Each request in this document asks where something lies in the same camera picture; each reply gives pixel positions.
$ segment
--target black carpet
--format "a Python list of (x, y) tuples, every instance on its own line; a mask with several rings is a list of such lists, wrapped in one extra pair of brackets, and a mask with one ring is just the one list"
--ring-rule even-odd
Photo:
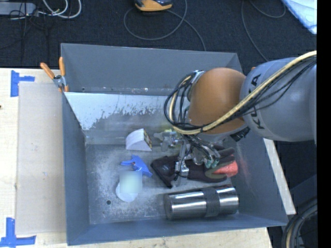
[[(27, 1), (45, 9), (41, 0), (11, 1)], [(64, 7), (63, 0), (47, 1), (54, 9)], [(67, 42), (234, 52), (247, 75), (266, 61), (317, 49), (317, 36), (281, 0), (172, 1), (170, 12), (147, 16), (133, 8), (131, 0), (81, 0), (81, 14), (74, 19), (42, 14), (21, 20), (0, 16), (0, 67), (39, 68), (45, 62), (58, 69), (60, 45)], [(78, 1), (70, 0), (69, 7), (74, 14)], [(290, 189), (317, 173), (314, 142), (275, 144)], [(268, 230), (273, 247), (280, 247), (281, 229)], [(315, 239), (311, 247), (316, 247)]]

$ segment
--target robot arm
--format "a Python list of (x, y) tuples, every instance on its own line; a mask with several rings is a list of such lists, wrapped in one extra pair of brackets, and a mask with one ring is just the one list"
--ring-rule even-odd
[(214, 68), (184, 77), (164, 104), (167, 120), (180, 134), (173, 142), (182, 143), (175, 173), (200, 166), (205, 176), (220, 178), (223, 161), (216, 147), (249, 130), (270, 140), (317, 142), (316, 55), (270, 61), (247, 76)]

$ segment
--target bin floor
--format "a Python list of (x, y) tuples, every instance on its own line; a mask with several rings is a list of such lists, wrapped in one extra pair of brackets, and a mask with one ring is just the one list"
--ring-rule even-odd
[[(91, 224), (166, 218), (163, 194), (213, 185), (231, 184), (230, 179), (221, 183), (204, 183), (182, 178), (180, 185), (169, 189), (150, 167), (153, 160), (163, 156), (174, 156), (179, 148), (162, 152), (160, 146), (153, 151), (131, 151), (122, 145), (86, 145), (86, 168), (89, 198), (89, 219)], [(151, 177), (143, 176), (143, 190), (132, 202), (119, 199), (115, 189), (122, 171), (132, 171), (131, 166), (121, 165), (132, 155), (139, 156), (147, 165)]]

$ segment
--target gray bin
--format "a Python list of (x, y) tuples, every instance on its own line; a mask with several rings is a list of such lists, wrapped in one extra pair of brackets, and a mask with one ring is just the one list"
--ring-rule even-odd
[[(139, 199), (124, 203), (114, 195), (120, 161), (140, 153), (149, 166), (153, 159), (177, 153), (176, 148), (161, 152), (153, 138), (152, 152), (128, 151), (125, 136), (145, 128), (152, 137), (169, 128), (162, 106), (178, 81), (194, 70), (241, 71), (237, 54), (63, 43), (61, 56), (70, 88), (62, 95), (68, 245), (287, 224), (265, 144), (253, 132), (226, 143), (236, 149), (239, 167), (238, 174), (225, 181), (239, 197), (235, 214), (167, 220), (164, 194), (210, 184), (183, 179), (181, 187), (168, 189), (156, 174), (143, 178), (145, 190)], [(143, 102), (152, 107), (138, 110)], [(125, 112), (129, 106), (132, 110)]]

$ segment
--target stainless steel tube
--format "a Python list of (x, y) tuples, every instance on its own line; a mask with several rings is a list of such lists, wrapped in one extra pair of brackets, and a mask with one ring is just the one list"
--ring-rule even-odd
[(231, 185), (165, 194), (164, 210), (169, 220), (206, 218), (234, 214), (239, 198)]

